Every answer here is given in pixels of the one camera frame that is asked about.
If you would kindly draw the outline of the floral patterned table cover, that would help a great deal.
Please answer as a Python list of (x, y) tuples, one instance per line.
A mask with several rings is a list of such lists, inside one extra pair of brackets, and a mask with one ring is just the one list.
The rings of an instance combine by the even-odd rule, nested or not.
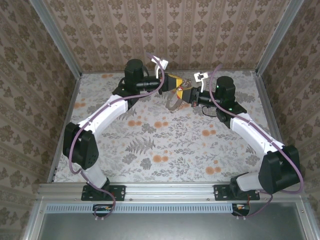
[[(79, 123), (104, 104), (124, 73), (91, 73), (81, 77), (70, 121)], [(236, 86), (236, 101), (270, 134), (257, 74), (251, 70), (219, 71)], [(261, 159), (247, 142), (217, 117), (204, 115), (176, 94), (142, 98), (98, 137), (98, 166), (111, 182), (228, 182), (258, 172)]]

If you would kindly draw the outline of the black connector box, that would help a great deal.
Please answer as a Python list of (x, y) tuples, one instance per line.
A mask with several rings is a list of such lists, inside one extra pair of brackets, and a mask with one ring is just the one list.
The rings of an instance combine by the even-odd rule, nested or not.
[(98, 219), (106, 218), (112, 209), (112, 204), (94, 204), (92, 207), (93, 215)]
[(248, 203), (240, 204), (234, 203), (232, 204), (232, 215), (236, 217), (246, 217), (249, 215), (250, 205)]

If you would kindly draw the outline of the grey metal panel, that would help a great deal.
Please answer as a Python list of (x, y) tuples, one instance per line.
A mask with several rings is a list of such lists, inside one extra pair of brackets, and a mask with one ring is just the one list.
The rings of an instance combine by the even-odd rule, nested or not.
[(91, 214), (48, 214), (38, 240), (307, 240), (295, 216), (118, 213), (105, 220)]

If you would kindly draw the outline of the aluminium side rail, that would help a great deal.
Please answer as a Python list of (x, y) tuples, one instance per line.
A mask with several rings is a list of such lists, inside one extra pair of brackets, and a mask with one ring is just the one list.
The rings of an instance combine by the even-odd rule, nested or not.
[(253, 72), (253, 78), (258, 90), (259, 98), (263, 107), (264, 115), (267, 121), (267, 129), (266, 132), (269, 132), (269, 135), (279, 142), (283, 142), (280, 131), (278, 129), (278, 125), (272, 110), (272, 106), (270, 104), (268, 94), (263, 82), (263, 79), (260, 75), (258, 75), (255, 71)]
[(72, 113), (73, 113), (73, 109), (74, 109), (74, 105), (76, 102), (76, 98), (79, 92), (79, 87), (81, 84), (81, 75), (80, 77), (78, 77), (75, 81), (75, 85), (74, 85), (74, 89), (71, 95), (71, 99), (70, 99), (70, 103), (65, 115), (65, 120), (63, 123), (63, 127), (61, 129), (61, 133), (60, 133), (60, 137), (59, 137), (59, 141), (56, 147), (56, 151), (52, 160), (52, 164), (51, 164), (51, 168), (50, 168), (50, 172), (48, 174), (48, 178), (47, 178), (47, 183), (51, 183), (56, 175), (56, 171), (58, 169), (58, 165), (59, 165), (59, 161), (60, 161), (60, 157), (63, 151), (63, 140), (64, 140), (64, 132), (65, 132), (65, 127), (67, 126), (67, 124), (70, 122), (71, 117), (72, 117)]

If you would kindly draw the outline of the aluminium frame post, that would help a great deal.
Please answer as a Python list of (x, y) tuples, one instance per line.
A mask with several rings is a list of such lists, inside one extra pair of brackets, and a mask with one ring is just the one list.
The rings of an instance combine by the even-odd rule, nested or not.
[(76, 62), (71, 50), (69, 49), (67, 42), (64, 40), (61, 31), (58, 28), (58, 25), (55, 23), (50, 11), (46, 7), (44, 0), (30, 0), (33, 8), (44, 24), (46, 30), (50, 34), (52, 40), (57, 46), (59, 52), (61, 53), (63, 59), (67, 63), (70, 71), (74, 77), (79, 80), (82, 75), (79, 64)]
[(290, 0), (288, 3), (288, 6), (286, 7), (272, 37), (270, 38), (269, 43), (267, 44), (257, 64), (255, 72), (258, 76), (261, 76), (266, 70), (269, 62), (274, 56), (277, 48), (280, 46), (281, 41), (284, 39), (286, 32), (288, 31), (303, 3), (304, 0)]

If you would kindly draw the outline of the aluminium frame rail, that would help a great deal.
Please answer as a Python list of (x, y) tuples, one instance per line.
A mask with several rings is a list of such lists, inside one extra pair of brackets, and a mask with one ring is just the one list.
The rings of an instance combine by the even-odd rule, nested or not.
[[(216, 185), (224, 182), (115, 182), (125, 186), (125, 202), (205, 203), (214, 202)], [(52, 182), (39, 185), (36, 200), (81, 202), (84, 182)]]

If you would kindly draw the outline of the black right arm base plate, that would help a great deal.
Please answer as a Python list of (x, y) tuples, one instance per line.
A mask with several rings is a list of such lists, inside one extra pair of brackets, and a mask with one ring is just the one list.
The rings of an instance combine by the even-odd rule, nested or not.
[(216, 184), (213, 186), (214, 198), (216, 201), (258, 201), (259, 192), (255, 190), (242, 191), (237, 186), (230, 184)]

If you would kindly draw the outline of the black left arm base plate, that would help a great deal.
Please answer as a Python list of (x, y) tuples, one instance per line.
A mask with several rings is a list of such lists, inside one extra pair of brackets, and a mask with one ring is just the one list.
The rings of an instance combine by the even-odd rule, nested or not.
[[(126, 195), (125, 185), (110, 185), (108, 192), (112, 194), (116, 201), (124, 201)], [(82, 201), (112, 201), (112, 197), (107, 193), (94, 189), (90, 185), (85, 185), (82, 188)]]

